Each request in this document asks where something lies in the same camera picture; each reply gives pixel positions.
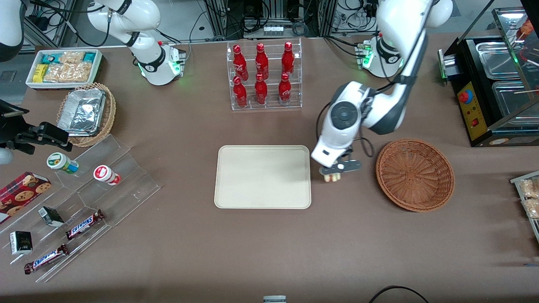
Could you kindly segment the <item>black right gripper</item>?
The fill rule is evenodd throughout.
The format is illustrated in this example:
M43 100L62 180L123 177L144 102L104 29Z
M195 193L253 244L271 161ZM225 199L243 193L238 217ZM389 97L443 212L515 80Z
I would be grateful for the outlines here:
M57 146L71 152L73 144L69 142L69 133L52 123L42 122L33 126L25 121L23 115L29 110L0 100L0 147L2 149L18 150L25 154L35 153L35 146L42 142L44 145Z

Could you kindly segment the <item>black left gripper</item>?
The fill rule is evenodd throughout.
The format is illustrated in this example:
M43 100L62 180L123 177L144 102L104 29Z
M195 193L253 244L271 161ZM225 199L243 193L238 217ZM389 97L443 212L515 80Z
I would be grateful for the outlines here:
M337 166L353 166L355 165L355 160L352 159L352 153L354 151L353 146L348 146L345 152L337 159Z

